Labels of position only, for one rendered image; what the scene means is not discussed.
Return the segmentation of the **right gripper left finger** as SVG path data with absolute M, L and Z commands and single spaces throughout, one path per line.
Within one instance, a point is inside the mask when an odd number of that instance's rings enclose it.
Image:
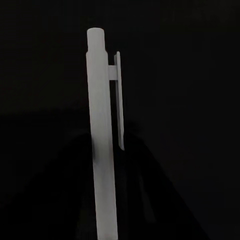
M 75 240 L 90 153 L 71 139 L 0 211 L 0 240 Z

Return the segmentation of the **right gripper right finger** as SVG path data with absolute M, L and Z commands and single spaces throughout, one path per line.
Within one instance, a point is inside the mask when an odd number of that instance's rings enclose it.
M 129 240 L 210 240 L 144 141 L 125 135 Z M 156 223 L 145 220 L 139 168 Z

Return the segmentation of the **pen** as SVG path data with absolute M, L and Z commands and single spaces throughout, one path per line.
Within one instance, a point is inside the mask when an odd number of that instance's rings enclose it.
M 115 81 L 118 146 L 125 151 L 120 52 L 109 65 L 104 29 L 87 30 L 86 52 L 97 240 L 118 240 L 110 81 Z

